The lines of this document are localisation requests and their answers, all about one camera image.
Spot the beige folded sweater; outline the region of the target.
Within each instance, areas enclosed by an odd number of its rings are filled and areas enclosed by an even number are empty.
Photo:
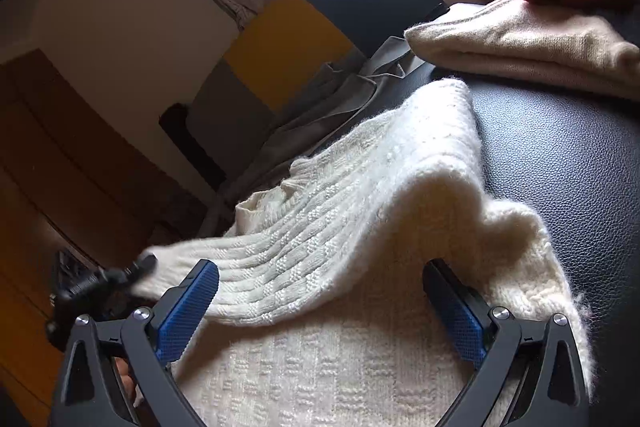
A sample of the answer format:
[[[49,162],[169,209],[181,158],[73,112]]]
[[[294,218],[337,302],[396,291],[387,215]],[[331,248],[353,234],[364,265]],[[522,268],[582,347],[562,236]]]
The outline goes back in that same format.
[[[444,69],[639,98],[639,47],[597,14],[524,0],[458,3],[405,39]]]

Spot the grey cloth garment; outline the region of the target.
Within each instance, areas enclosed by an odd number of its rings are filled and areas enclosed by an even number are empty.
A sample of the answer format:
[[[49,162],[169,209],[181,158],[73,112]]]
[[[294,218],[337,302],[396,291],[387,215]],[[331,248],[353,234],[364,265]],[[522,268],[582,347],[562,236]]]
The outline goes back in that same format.
[[[391,36],[371,57],[353,49],[341,60],[322,64],[280,110],[254,160],[221,191],[224,203],[234,206],[278,184],[295,159],[312,155],[385,89],[397,86],[423,63],[406,39]]]

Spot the white knitted sweater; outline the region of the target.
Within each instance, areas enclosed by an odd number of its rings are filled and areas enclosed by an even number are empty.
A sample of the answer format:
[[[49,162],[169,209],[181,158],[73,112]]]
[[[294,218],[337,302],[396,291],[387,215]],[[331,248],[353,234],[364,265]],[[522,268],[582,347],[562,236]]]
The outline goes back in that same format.
[[[134,295],[155,299],[202,259],[220,284],[177,383],[209,426],[431,426],[469,378],[422,289],[444,259],[491,305],[570,321],[582,308],[538,213],[484,189],[459,79],[416,90],[235,208],[220,237],[156,246]]]

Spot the grey yellow navy headboard cushion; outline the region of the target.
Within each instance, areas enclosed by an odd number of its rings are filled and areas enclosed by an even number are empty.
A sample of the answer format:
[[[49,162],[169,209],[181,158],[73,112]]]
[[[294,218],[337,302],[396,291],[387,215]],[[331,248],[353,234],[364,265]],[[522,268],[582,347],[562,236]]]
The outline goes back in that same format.
[[[189,104],[160,127],[213,189],[255,158],[281,109],[324,64],[371,57],[390,37],[446,12],[442,0],[271,0]]]

